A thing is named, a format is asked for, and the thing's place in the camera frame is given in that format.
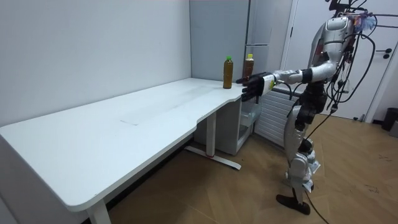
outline white door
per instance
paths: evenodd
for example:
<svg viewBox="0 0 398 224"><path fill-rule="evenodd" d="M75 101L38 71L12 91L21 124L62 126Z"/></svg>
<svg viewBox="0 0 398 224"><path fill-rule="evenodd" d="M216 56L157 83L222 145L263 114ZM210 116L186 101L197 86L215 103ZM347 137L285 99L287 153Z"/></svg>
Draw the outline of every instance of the white door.
<svg viewBox="0 0 398 224"><path fill-rule="evenodd" d="M363 0L359 0L354 6L361 4ZM375 14L396 14L398 1L396 0L368 0L362 7ZM334 11L329 11L329 3L319 0L298 0L297 8L294 16L292 36L285 53L284 69L303 69L308 66L310 57L311 44L314 35L319 27L331 16ZM398 18L396 17L378 17L379 25L398 26ZM334 116L342 118L361 118L364 117L370 108L374 95L377 92L379 84L384 76L386 68L389 64L392 54L398 43L398 29L390 29L377 27L370 36L376 43L376 52L371 68L356 90L353 97L347 103L340 103L338 111ZM384 58L386 49L392 49L389 58ZM368 40L360 40L358 52L356 54L353 69L349 78L349 85L345 90L341 100L347 99L353 92L353 88L357 85L371 57L372 45Z"/></svg>

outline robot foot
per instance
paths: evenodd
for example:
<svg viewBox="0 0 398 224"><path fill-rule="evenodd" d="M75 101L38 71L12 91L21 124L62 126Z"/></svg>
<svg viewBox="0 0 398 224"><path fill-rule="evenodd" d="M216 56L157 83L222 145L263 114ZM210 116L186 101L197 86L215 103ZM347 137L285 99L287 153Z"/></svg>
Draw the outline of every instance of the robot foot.
<svg viewBox="0 0 398 224"><path fill-rule="evenodd" d="M297 199L294 197L276 195L276 200L282 205L285 205L288 208L299 211L304 215L309 215L311 213L311 208L307 203L303 202L303 204L301 205L297 202Z"/></svg>

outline brown liquid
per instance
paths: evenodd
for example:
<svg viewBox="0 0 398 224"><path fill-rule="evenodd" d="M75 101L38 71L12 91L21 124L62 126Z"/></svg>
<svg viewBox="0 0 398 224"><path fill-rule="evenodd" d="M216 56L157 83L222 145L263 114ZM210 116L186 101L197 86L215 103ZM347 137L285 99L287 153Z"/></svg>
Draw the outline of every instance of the brown liquid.
<svg viewBox="0 0 398 224"><path fill-rule="evenodd" d="M224 85L223 88L232 88L232 74L234 70L234 63L232 60L226 60L224 62Z"/></svg>
<svg viewBox="0 0 398 224"><path fill-rule="evenodd" d="M253 73L254 60L252 58L247 58L244 61L244 71L243 78L249 78Z"/></svg>

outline humanoid robot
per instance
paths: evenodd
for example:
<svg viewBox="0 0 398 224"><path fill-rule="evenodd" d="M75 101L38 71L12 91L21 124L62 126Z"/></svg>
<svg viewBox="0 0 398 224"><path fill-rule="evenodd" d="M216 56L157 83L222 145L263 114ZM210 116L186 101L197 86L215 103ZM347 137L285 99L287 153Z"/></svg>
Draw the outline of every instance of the humanoid robot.
<svg viewBox="0 0 398 224"><path fill-rule="evenodd" d="M284 147L289 165L286 176L293 197L276 196L282 205L306 215L310 214L310 207L303 202L303 193L305 189L313 189L311 174L318 169L319 163L315 160L313 143L305 138L305 133L315 115L321 113L326 105L328 96L324 85L338 77L342 63L352 59L353 45L359 37L354 31L352 18L341 13L349 10L347 5L332 1L330 9L336 10L336 14L315 35L307 69L260 73L237 80L245 86L243 101L267 94L277 83L308 84L289 113L284 129ZM333 103L332 112L337 110L337 104L336 101Z"/></svg>

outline desk leg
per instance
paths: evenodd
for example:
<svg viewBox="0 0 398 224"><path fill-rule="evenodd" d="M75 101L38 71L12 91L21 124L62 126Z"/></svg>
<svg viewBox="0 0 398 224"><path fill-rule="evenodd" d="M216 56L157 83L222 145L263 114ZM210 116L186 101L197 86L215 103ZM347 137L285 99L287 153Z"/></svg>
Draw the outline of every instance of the desk leg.
<svg viewBox="0 0 398 224"><path fill-rule="evenodd" d="M91 224L111 224L104 200L100 200L87 209Z"/></svg>
<svg viewBox="0 0 398 224"><path fill-rule="evenodd" d="M194 148L192 146L185 147L186 150L199 154L201 156L205 156L209 159L213 159L214 161L220 162L222 164L228 165L234 169L240 170L242 168L241 165L229 161L227 159L215 156L216 149L216 112L209 115L206 119L207 122L207 130L206 130L206 152L203 152L200 149Z"/></svg>

